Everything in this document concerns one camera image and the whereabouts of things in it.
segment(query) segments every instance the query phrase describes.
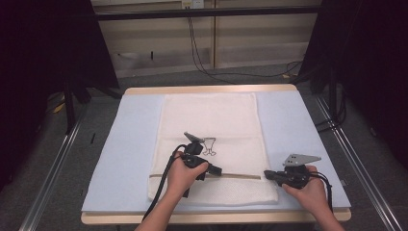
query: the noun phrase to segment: metal binder clip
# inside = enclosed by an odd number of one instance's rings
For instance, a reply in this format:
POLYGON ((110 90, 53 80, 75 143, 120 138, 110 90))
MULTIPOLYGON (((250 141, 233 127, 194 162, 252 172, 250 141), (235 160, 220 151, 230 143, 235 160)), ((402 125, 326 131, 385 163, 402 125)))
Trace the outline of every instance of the metal binder clip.
POLYGON ((214 146, 214 142, 216 142, 216 138, 198 138, 193 134, 190 134, 188 132, 185 132, 184 135, 191 141, 191 142, 198 142, 198 143, 203 143, 205 150, 202 152, 203 155, 211 155, 214 156, 217 153, 215 151, 213 151, 213 146, 214 146))
POLYGON ((216 138, 204 138, 205 151, 203 152, 203 155, 215 156, 217 154, 215 151, 213 151, 213 146, 215 142, 216 142, 216 138), (212 141, 210 148, 207 146, 206 141, 212 141))

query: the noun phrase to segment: gray floor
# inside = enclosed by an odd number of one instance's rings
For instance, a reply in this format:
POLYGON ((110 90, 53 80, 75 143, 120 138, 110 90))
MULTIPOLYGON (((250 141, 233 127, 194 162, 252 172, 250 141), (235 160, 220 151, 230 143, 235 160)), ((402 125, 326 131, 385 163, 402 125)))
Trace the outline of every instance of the gray floor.
MULTIPOLYGON (((269 65, 232 68, 224 72, 272 74, 284 72, 285 65, 269 65)), ((218 79, 234 84, 287 83, 282 77, 250 77, 240 75, 218 75, 218 79)), ((187 86, 187 85, 222 85, 226 82, 215 80, 198 71, 142 76, 120 79, 121 90, 130 87, 152 86, 187 86)), ((309 91, 309 83, 298 85, 298 89, 314 122, 324 120, 321 109, 314 95, 309 91)), ((119 100, 114 100, 96 90, 86 107, 86 116, 79 128, 76 140, 49 201, 39 220, 37 230, 115 230, 114 226, 87 226, 81 222, 81 207, 89 180, 105 139, 109 135, 119 100)), ((50 108, 58 103, 58 97, 49 102, 50 108)), ((76 105, 76 112, 84 106, 76 105)), ((372 180, 390 204, 395 216, 403 228, 408 228, 408 171, 393 157, 388 146, 370 132, 370 125, 347 103, 347 118, 342 125, 372 180)), ((47 114, 38 133, 37 145, 14 177, 11 184, 0 192, 0 230, 18 230, 40 186, 51 167, 56 153, 64 140, 66 129, 64 110, 58 114, 47 114)), ((340 179, 347 185, 344 189, 352 208, 351 220, 344 223, 347 230, 387 230, 377 214, 370 198, 363 189, 354 169, 350 166, 342 148, 331 131, 320 133, 320 137, 337 170, 340 179)), ((169 230, 233 230, 239 226, 171 226, 169 230)), ((121 230, 133 230, 135 225, 122 226, 121 230)))

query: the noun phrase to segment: black cable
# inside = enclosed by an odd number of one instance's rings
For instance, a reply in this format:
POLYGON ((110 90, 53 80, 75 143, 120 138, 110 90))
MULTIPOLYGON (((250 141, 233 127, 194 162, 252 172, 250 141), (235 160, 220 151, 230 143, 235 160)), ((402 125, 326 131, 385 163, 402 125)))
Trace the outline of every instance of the black cable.
POLYGON ((241 76, 252 76, 252 77, 261 77, 261 78, 278 77, 278 76, 282 76, 282 75, 284 75, 284 74, 290 73, 291 70, 297 68, 300 64, 303 63, 303 61, 290 62, 290 63, 287 64, 287 70, 286 70, 285 72, 281 72, 281 73, 273 74, 273 75, 258 75, 258 74, 248 74, 248 73, 232 73, 232 72, 210 73, 210 72, 208 72, 208 70, 206 70, 206 69, 204 68, 204 66, 203 66, 203 64, 202 64, 202 62, 201 62, 200 56, 199 56, 199 54, 198 54, 197 44, 196 44, 196 42, 195 42, 195 35, 194 35, 194 29, 193 29, 193 27, 192 27, 191 18, 188 17, 188 20, 189 20, 189 26, 190 26, 192 59, 193 59, 193 61, 194 61, 194 65, 195 65, 195 67, 196 67, 201 73, 204 73, 204 74, 208 75, 209 77, 211 77, 211 78, 213 78, 213 79, 215 79, 215 80, 219 80, 219 81, 222 81, 222 82, 225 82, 225 83, 228 83, 228 84, 236 85, 235 83, 232 83, 232 82, 229 82, 229 81, 226 81, 226 80, 222 80, 222 79, 218 79, 218 78, 216 78, 216 77, 214 77, 214 76, 215 76, 215 75, 241 75, 241 76), (197 58, 198 58, 198 60, 199 60, 199 62, 200 62, 201 69, 198 67, 198 64, 196 63, 195 55, 194 55, 194 49, 195 49, 195 53, 197 54, 197 58), (294 64, 294 63, 297 63, 297 64, 294 65, 294 66, 291 67, 291 68, 288 68, 288 66, 289 66, 290 64, 294 64))
POLYGON ((232 82, 229 82, 229 81, 226 81, 226 80, 222 80, 222 79, 218 79, 218 78, 214 77, 212 74, 208 73, 207 70, 204 68, 204 66, 203 66, 203 64, 202 64, 202 62, 201 62, 200 55, 199 55, 199 53, 198 53, 197 43, 195 42, 195 35, 194 35, 194 29, 193 29, 193 27, 192 27, 191 18, 188 17, 188 20, 189 20, 189 26, 190 26, 190 39, 191 39, 192 60, 194 61, 195 67, 196 67, 201 73, 206 74, 208 77, 210 77, 210 78, 212 78, 212 79, 214 79, 214 80, 218 80, 218 81, 221 81, 221 82, 224 82, 224 83, 227 83, 227 84, 231 84, 231 85, 236 85, 235 83, 232 83, 232 82), (200 68, 198 67, 198 65, 197 65, 197 63, 196 63, 196 61, 195 61, 194 47, 195 47, 195 53, 197 54, 197 58, 198 58, 198 60, 199 60, 199 62, 200 62, 200 65, 201 65, 201 68, 202 68, 202 69, 200 69, 200 68))
POLYGON ((325 175, 323 175, 322 173, 318 172, 318 171, 311 171, 309 172, 309 176, 310 177, 315 177, 318 179, 321 179, 324 184, 326 184, 326 190, 327 190, 327 204, 329 205, 330 211, 333 213, 333 202, 332 202, 332 186, 330 185, 329 180, 327 179, 327 177, 325 175))
POLYGON ((180 147, 186 147, 186 146, 183 145, 183 144, 178 145, 176 147, 176 149, 174 149, 174 151, 171 154, 170 158, 168 159, 165 171, 163 172, 163 175, 162 175, 162 179, 160 180, 159 189, 157 189, 156 195, 154 196, 154 199, 152 200, 152 203, 150 204, 150 207, 147 209, 146 213, 144 214, 142 220, 147 218, 147 216, 150 214, 150 212, 152 212, 152 210, 156 206, 157 201, 159 201, 159 197, 160 197, 160 194, 162 193, 163 186, 165 185, 165 181, 166 181, 166 178, 167 178, 168 171, 170 170, 170 167, 173 164, 174 160, 177 159, 177 158, 174 158, 174 156, 176 155, 176 153, 177 153, 178 149, 180 149, 180 147))

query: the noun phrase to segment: black pole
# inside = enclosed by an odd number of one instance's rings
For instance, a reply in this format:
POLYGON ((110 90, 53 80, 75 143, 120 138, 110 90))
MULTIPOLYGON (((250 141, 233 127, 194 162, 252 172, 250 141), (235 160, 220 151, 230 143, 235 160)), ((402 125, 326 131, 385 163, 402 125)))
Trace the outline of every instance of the black pole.
POLYGON ((336 71, 332 68, 330 71, 330 82, 329 82, 329 113, 332 121, 338 122, 337 117, 337 82, 336 82, 336 71))
POLYGON ((126 20, 148 18, 176 18, 176 17, 204 17, 204 16, 237 16, 237 15, 262 15, 262 14, 294 14, 318 13, 328 10, 322 6, 294 6, 294 7, 265 7, 265 8, 226 8, 226 9, 193 9, 170 10, 150 12, 125 12, 125 13, 96 13, 95 15, 77 15, 78 17, 93 16, 97 20, 126 20))
POLYGON ((65 108, 66 108, 66 133, 69 134, 71 129, 74 127, 75 124, 75 111, 74 111, 74 104, 72 101, 72 91, 68 81, 64 83, 64 99, 65 99, 65 108))

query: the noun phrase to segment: folded towel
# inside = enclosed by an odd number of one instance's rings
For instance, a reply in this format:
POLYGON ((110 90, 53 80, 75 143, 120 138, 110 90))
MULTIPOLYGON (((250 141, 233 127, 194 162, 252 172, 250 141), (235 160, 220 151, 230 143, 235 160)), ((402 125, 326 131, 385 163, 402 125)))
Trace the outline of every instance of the folded towel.
POLYGON ((275 185, 264 176, 269 165, 254 93, 166 95, 149 177, 150 199, 174 148, 190 142, 186 131, 217 139, 206 143, 217 154, 200 157, 221 167, 223 175, 195 181, 181 203, 238 206, 277 201, 275 185))

